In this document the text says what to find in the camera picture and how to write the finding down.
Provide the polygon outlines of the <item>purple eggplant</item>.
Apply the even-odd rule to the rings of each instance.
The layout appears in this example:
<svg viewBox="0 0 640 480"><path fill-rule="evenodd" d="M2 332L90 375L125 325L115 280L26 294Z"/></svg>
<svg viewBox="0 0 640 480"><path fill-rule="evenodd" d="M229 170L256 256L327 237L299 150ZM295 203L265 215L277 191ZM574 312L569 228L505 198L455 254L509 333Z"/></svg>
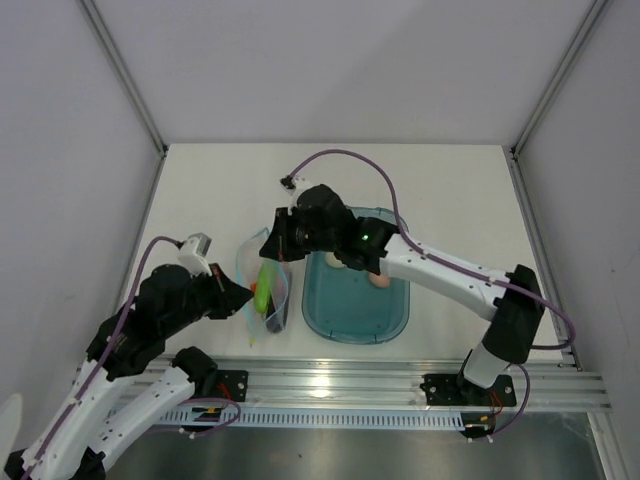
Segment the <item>purple eggplant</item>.
<svg viewBox="0 0 640 480"><path fill-rule="evenodd" d="M265 327L268 333L278 334L286 329L288 322L290 280L286 278L269 291L269 302L265 314Z"/></svg>

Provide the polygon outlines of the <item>light green cucumber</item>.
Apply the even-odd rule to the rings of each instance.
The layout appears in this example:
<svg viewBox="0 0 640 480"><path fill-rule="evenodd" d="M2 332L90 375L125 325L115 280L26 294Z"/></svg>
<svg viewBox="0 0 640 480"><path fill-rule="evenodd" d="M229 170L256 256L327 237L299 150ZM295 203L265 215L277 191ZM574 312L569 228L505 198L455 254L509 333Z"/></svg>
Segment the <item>light green cucumber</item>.
<svg viewBox="0 0 640 480"><path fill-rule="evenodd" d="M265 314L271 302L271 282L261 282L257 276L255 283L257 283L257 290L254 294L254 308L259 314Z"/></svg>

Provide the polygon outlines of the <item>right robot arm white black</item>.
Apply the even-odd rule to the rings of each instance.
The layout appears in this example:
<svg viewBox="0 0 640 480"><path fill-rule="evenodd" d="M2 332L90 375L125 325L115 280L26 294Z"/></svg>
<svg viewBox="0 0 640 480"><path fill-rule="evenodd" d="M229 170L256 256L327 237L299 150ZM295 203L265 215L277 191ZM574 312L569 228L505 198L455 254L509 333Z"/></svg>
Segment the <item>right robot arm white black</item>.
<svg viewBox="0 0 640 480"><path fill-rule="evenodd" d="M276 209L261 257L295 262L329 252L349 269L417 284L488 321L456 380L468 403L481 402L507 367L528 360L545 313L532 269L519 265L505 272L464 262L415 241L398 221L355 215L324 184L291 176L281 184L291 200Z"/></svg>

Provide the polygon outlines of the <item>green bell pepper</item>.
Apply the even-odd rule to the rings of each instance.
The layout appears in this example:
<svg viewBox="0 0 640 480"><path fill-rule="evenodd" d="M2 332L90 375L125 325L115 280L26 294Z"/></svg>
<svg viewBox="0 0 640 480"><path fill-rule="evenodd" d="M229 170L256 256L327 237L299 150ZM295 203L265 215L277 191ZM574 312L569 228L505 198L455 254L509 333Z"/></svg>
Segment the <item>green bell pepper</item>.
<svg viewBox="0 0 640 480"><path fill-rule="evenodd" d="M274 281L280 274L281 265L279 262L271 259L263 259L258 274L258 280L261 282Z"/></svg>

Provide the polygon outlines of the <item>clear zip top bag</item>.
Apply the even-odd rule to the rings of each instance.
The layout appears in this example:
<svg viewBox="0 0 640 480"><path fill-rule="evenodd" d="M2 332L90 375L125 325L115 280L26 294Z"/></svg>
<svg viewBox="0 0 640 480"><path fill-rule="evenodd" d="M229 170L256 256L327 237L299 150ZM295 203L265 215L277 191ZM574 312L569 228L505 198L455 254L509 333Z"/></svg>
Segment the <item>clear zip top bag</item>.
<svg viewBox="0 0 640 480"><path fill-rule="evenodd" d="M242 308L250 348L263 337L282 333L288 324L292 283L289 265L259 255L269 234L268 228L257 231L236 253L236 282L253 294Z"/></svg>

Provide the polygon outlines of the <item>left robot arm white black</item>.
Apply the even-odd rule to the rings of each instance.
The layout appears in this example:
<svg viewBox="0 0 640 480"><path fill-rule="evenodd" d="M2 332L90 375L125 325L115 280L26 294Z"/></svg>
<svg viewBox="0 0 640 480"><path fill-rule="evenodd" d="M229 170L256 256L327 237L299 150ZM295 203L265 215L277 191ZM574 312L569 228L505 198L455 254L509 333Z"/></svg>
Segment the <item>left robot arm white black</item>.
<svg viewBox="0 0 640 480"><path fill-rule="evenodd" d="M8 455L11 479L102 479L116 458L175 406L225 394L218 365L197 347L180 350L161 378L116 416L107 415L169 338L206 318L226 320L253 298L217 264L192 274L165 264L137 276L125 304L105 320L86 350L80 373L63 406L28 448Z"/></svg>

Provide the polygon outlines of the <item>white egg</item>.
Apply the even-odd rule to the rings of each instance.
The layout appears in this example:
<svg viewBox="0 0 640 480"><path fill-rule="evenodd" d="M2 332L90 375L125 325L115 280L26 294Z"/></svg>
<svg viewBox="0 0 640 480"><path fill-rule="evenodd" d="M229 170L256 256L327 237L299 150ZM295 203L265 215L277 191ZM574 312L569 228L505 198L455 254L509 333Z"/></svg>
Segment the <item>white egg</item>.
<svg viewBox="0 0 640 480"><path fill-rule="evenodd" d="M340 269L345 267L333 252L327 252L325 254L325 262L331 268Z"/></svg>

